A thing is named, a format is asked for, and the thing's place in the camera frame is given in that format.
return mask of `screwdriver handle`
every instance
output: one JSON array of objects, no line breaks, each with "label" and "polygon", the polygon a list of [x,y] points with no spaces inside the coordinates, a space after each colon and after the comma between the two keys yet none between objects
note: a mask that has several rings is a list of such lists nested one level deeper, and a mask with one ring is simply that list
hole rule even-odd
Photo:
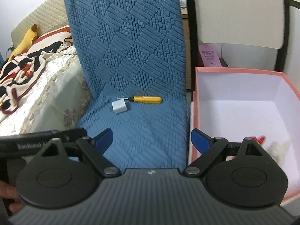
[{"label": "screwdriver handle", "polygon": [[142,102],[142,103],[159,104],[162,102],[162,99],[159,96],[134,96],[133,101]]}]

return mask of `white chair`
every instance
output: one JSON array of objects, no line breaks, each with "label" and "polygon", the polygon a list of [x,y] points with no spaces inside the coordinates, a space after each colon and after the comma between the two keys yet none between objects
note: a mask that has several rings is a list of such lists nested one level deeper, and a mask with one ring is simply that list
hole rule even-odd
[{"label": "white chair", "polygon": [[289,0],[187,0],[192,91],[198,39],[278,49],[275,71],[283,72],[289,39]]}]

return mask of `metal pivot screw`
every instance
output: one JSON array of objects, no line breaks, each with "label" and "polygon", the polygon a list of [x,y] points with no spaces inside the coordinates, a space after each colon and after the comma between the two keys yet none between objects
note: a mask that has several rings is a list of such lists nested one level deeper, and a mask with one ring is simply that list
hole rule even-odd
[{"label": "metal pivot screw", "polygon": [[200,172],[200,169],[195,166],[189,166],[186,168],[185,172],[189,175],[195,175]]},{"label": "metal pivot screw", "polygon": [[114,166],[110,166],[104,169],[104,173],[107,175],[114,175],[118,173],[118,169]]}]

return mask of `pink package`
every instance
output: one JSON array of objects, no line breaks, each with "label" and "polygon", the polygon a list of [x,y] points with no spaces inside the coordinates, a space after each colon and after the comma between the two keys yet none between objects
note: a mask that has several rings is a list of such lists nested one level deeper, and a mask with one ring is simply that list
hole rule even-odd
[{"label": "pink package", "polygon": [[222,67],[213,44],[198,45],[198,49],[205,67]]}]

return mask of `quilted headboard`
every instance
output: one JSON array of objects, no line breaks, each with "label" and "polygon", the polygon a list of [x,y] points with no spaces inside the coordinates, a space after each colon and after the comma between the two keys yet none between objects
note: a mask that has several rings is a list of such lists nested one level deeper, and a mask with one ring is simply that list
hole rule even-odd
[{"label": "quilted headboard", "polygon": [[68,20],[64,0],[47,0],[24,18],[11,32],[14,47],[23,40],[27,30],[37,24],[37,35],[41,36],[53,27]]}]

